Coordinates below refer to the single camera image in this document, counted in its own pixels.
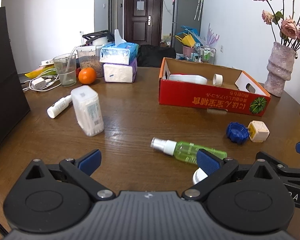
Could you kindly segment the dark brown entrance door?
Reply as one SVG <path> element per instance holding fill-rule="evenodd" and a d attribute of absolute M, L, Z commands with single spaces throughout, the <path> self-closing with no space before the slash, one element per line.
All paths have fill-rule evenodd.
<path fill-rule="evenodd" d="M 127 42 L 158 46 L 163 0 L 125 0 L 124 37 Z"/>

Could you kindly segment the green spray bottle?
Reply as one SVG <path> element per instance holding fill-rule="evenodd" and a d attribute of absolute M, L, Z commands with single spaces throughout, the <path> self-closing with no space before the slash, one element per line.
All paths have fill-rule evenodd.
<path fill-rule="evenodd" d="M 219 159 L 224 159 L 228 154 L 224 151 L 216 150 L 205 146 L 196 145 L 191 142 L 171 141 L 159 138 L 153 138 L 151 141 L 151 148 L 156 151 L 165 153 L 166 155 L 174 156 L 175 159 L 189 164 L 197 164 L 197 152 L 204 149 L 211 154 L 217 156 Z"/>

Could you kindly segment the white bottle with red cap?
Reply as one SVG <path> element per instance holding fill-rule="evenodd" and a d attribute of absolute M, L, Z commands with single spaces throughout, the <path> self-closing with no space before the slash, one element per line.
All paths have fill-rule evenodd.
<path fill-rule="evenodd" d="M 206 85 L 207 84 L 207 79 L 200 75 L 171 74 L 168 79 L 171 81 L 194 83 L 194 84 L 198 84 L 198 85 Z"/>

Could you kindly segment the white tape roll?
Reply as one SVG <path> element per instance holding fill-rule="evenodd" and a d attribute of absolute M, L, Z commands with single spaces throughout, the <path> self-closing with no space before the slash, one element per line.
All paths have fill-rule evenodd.
<path fill-rule="evenodd" d="M 221 87 L 223 84 L 223 76 L 221 74 L 214 74 L 212 83 L 214 86 Z"/>

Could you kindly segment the blue plastic bottle cap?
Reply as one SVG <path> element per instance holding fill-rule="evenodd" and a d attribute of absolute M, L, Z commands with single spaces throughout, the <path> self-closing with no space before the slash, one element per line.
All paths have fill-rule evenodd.
<path fill-rule="evenodd" d="M 243 124 L 231 122 L 227 126 L 226 136 L 231 142 L 241 145 L 249 138 L 249 131 Z"/>

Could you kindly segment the clear food container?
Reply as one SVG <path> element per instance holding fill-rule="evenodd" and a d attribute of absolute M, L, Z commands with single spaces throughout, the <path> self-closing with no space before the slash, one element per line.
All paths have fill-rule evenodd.
<path fill-rule="evenodd" d="M 81 69 L 93 68 L 97 77 L 104 77 L 103 63 L 100 61 L 100 52 L 103 46 L 77 47 L 77 56 Z"/>

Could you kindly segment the small white tube bottle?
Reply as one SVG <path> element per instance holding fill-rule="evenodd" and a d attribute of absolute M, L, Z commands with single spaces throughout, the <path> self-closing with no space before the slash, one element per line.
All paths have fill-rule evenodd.
<path fill-rule="evenodd" d="M 51 119 L 57 117 L 62 111 L 64 111 L 69 104 L 72 102 L 71 95 L 67 95 L 57 102 L 55 102 L 52 106 L 47 109 L 47 114 Z"/>

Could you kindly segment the blue tissue pack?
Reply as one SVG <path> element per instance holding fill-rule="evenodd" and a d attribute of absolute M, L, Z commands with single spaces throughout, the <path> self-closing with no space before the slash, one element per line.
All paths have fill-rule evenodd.
<path fill-rule="evenodd" d="M 115 42 L 104 45 L 100 51 L 100 62 L 129 65 L 137 57 L 139 45 L 126 42 L 118 29 L 114 31 Z"/>

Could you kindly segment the grey refrigerator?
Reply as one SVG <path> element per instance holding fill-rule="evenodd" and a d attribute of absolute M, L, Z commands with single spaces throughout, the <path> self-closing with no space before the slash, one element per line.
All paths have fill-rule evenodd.
<path fill-rule="evenodd" d="M 175 36 L 181 37 L 185 31 L 183 26 L 196 29 L 200 34 L 202 14 L 203 3 L 201 0 L 173 0 L 171 47 L 177 53 L 182 53 L 183 49 L 181 42 Z"/>

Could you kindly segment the cream square plug adapter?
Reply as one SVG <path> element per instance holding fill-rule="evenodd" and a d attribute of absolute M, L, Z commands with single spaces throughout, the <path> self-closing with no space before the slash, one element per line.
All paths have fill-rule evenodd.
<path fill-rule="evenodd" d="M 252 142 L 264 142 L 269 137 L 270 131 L 262 121 L 253 120 L 248 125 L 249 139 Z"/>

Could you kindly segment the white round jar lid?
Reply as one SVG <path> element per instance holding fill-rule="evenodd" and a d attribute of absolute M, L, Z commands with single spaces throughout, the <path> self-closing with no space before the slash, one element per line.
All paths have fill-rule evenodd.
<path fill-rule="evenodd" d="M 198 184 L 207 177 L 208 175 L 201 168 L 198 168 L 192 176 L 193 185 Z"/>

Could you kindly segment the black monitor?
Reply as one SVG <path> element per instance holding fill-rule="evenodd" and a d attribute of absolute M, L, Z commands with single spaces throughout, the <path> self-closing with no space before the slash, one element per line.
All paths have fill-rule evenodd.
<path fill-rule="evenodd" d="M 11 50 L 6 9 L 0 7 L 0 144 L 29 111 Z"/>

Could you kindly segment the red cardboard pumpkin box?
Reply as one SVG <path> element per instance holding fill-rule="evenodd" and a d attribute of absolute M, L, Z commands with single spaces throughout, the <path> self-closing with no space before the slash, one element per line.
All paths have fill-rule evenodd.
<path fill-rule="evenodd" d="M 206 85 L 171 81 L 171 74 L 200 75 Z M 214 86 L 214 74 L 223 76 L 221 87 Z M 271 95 L 243 70 L 164 58 L 159 74 L 159 103 L 161 105 L 221 109 L 230 113 L 262 116 Z"/>

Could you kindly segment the clear drinking glass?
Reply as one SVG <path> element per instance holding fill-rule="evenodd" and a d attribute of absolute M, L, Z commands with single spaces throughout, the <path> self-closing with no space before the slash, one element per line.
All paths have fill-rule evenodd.
<path fill-rule="evenodd" d="M 63 54 L 54 57 L 53 64 L 62 86 L 68 87 L 76 83 L 75 54 Z"/>

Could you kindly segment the pink textured ceramic vase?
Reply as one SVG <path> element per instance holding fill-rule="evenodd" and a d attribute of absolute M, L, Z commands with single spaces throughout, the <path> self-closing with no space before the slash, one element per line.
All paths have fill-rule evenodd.
<path fill-rule="evenodd" d="M 268 60 L 268 76 L 264 88 L 272 95 L 281 97 L 286 81 L 291 79 L 296 51 L 274 42 Z"/>

